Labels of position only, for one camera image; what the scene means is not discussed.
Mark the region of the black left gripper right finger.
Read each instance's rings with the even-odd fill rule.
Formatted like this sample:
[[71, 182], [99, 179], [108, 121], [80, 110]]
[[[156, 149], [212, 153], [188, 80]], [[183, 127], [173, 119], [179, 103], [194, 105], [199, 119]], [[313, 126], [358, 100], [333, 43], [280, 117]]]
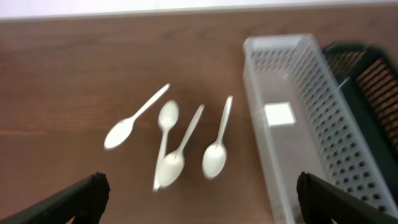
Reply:
[[397, 218], [311, 173], [299, 175], [296, 190], [306, 224], [397, 224]]

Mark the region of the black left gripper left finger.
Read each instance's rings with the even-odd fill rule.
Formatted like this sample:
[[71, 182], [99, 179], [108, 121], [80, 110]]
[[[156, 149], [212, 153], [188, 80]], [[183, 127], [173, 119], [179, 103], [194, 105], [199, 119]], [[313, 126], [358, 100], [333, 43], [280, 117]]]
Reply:
[[90, 223], [98, 224], [111, 188], [104, 173], [89, 177], [1, 220], [1, 224]]

